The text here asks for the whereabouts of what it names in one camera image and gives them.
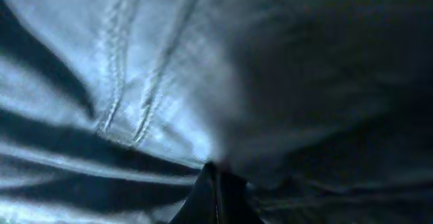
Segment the blue denim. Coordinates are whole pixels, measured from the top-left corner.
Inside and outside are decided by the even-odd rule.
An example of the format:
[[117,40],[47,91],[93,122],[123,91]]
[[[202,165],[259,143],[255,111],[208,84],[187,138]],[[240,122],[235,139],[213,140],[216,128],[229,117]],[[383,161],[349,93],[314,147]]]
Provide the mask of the blue denim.
[[0,8],[5,220],[168,223],[210,161],[268,223],[431,213],[433,0]]

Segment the denim jacket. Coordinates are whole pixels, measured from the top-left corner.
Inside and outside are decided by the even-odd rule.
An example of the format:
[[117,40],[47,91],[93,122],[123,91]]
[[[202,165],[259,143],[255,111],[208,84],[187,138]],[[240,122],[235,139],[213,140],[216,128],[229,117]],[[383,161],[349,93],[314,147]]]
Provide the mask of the denim jacket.
[[166,223],[208,161],[249,180],[269,223],[431,195],[433,0],[1,0],[0,15],[0,219]]

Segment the jeans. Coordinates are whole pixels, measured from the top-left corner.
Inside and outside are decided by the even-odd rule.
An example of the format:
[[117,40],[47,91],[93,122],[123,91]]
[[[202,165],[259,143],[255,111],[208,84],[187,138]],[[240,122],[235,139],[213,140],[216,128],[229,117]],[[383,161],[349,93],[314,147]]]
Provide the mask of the jeans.
[[168,223],[225,161],[268,223],[422,223],[432,4],[1,0],[0,217]]

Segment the denim fabric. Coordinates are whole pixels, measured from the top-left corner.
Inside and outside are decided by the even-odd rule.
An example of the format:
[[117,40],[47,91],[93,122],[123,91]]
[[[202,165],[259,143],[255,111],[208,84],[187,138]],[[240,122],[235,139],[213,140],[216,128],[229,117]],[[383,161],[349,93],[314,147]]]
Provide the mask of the denim fabric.
[[433,0],[2,0],[0,15],[4,219],[166,223],[208,161],[276,223],[320,203],[362,217],[329,198],[394,188],[385,212],[429,211]]

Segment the clothing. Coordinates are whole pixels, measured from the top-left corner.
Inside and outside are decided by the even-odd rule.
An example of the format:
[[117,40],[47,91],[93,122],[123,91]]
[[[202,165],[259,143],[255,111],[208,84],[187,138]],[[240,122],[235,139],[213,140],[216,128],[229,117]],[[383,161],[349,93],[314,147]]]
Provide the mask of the clothing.
[[270,221],[429,213],[432,4],[2,0],[0,217],[166,223],[222,159]]

